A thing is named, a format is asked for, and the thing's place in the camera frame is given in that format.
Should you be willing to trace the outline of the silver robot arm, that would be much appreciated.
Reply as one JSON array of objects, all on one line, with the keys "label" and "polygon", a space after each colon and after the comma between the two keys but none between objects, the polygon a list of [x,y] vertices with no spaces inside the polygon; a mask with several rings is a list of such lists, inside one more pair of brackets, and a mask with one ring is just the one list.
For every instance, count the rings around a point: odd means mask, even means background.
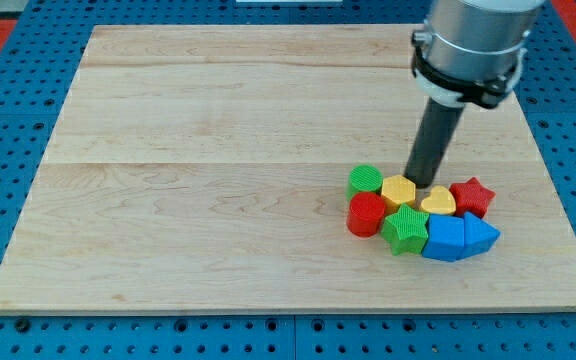
[{"label": "silver robot arm", "polygon": [[523,70],[525,43],[544,0],[434,0],[412,32],[413,76],[434,102],[497,107]]}]

